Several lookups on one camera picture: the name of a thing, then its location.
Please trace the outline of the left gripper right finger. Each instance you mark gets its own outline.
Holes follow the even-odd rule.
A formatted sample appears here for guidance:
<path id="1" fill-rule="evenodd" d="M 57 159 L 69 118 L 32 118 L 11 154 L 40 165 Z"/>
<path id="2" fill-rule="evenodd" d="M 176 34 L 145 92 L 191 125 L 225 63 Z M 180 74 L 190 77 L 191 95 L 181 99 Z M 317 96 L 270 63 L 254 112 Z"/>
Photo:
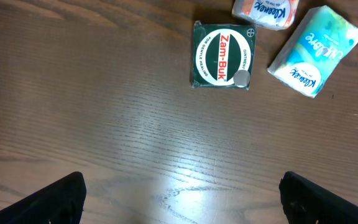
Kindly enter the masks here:
<path id="1" fill-rule="evenodd" d="M 279 190 L 289 224 L 358 224 L 358 206 L 295 172 L 285 172 Z"/>

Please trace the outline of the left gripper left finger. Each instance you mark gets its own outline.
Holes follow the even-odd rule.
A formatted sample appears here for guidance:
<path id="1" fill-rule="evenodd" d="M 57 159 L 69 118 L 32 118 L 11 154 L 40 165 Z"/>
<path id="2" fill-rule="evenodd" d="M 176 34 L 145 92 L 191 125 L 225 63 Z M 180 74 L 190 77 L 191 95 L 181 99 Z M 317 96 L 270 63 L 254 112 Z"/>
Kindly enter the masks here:
<path id="1" fill-rule="evenodd" d="M 0 224 L 79 224 L 86 198 L 81 172 L 73 172 L 0 210 Z"/>

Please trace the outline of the green tissue pack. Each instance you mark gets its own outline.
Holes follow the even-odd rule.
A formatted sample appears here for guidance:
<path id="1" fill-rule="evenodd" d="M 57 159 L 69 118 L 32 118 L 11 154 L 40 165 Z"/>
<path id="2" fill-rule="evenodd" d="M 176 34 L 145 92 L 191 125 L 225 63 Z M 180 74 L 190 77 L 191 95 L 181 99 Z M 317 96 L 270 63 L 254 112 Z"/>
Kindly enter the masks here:
<path id="1" fill-rule="evenodd" d="M 315 98 L 339 62 L 358 44 L 358 27 L 329 6 L 310 9 L 268 68 L 301 94 Z"/>

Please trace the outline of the dark green round-logo packet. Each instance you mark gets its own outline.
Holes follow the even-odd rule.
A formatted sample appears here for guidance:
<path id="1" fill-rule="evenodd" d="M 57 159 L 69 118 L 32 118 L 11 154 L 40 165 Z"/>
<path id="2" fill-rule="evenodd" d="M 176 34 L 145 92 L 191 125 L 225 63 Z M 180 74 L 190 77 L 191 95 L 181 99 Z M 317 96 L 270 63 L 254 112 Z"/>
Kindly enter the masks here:
<path id="1" fill-rule="evenodd" d="M 257 27 L 252 24 L 203 24 L 193 29 L 192 88 L 248 90 Z"/>

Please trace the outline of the orange tissue pack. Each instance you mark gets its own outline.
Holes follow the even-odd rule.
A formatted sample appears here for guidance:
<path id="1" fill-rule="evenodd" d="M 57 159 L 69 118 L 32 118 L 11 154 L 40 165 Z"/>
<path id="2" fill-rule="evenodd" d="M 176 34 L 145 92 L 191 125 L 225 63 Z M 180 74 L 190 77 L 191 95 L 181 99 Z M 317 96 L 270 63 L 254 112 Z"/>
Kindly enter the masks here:
<path id="1" fill-rule="evenodd" d="M 270 30 L 289 28 L 299 0 L 235 0 L 232 15 Z"/>

